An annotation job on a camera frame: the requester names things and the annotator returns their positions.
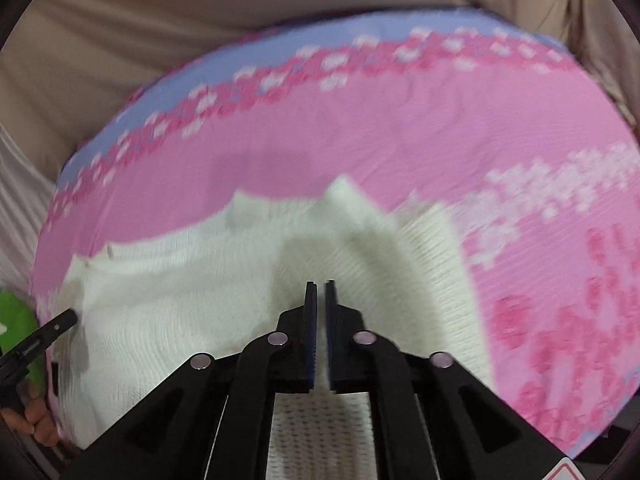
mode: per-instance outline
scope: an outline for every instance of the perforated knit fabric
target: perforated knit fabric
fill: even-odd
[[[370,330],[406,352],[447,350],[492,384],[444,208],[386,215],[341,178],[317,202],[237,195],[190,230],[76,258],[58,298],[81,318],[55,349],[63,428],[88,446],[192,354],[241,351],[303,303],[307,280],[330,279]],[[270,479],[376,476],[367,397],[329,392],[325,355],[321,324],[316,390],[276,398]]]

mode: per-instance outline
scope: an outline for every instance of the silver rivet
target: silver rivet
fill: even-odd
[[[436,352],[431,356],[431,364],[436,368],[449,368],[453,364],[453,357],[446,352]]]
[[[197,354],[191,358],[191,368],[196,370],[204,370],[211,364],[211,357],[206,354]]]
[[[353,340],[359,345],[371,345],[376,342],[376,335],[368,330],[363,330],[362,332],[356,332],[353,335]]]
[[[288,340],[289,338],[287,337],[287,334],[285,334],[284,332],[270,333],[269,337],[267,338],[267,341],[269,342],[269,344],[274,346],[282,346]]]

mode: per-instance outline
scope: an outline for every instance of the white curtain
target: white curtain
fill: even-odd
[[[38,234],[54,186],[0,126],[0,288],[29,293]]]

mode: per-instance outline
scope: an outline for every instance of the white fabric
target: white fabric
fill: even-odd
[[[75,258],[57,300],[81,319],[55,348],[63,427],[88,446],[192,354],[241,351],[303,303],[306,281],[329,279],[370,330],[414,354],[446,349],[492,384],[445,209],[386,215],[338,179],[317,202],[236,195],[190,229]],[[268,478],[375,478],[366,396],[327,391],[318,345],[317,389],[276,400]]]
[[[29,293],[38,234],[53,191],[0,126],[0,288]]]

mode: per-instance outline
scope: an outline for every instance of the green object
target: green object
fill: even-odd
[[[0,349],[6,354],[20,341],[38,329],[38,320],[31,309],[14,293],[0,290]],[[29,366],[27,379],[36,384],[41,394],[46,389],[44,357],[37,358]]]

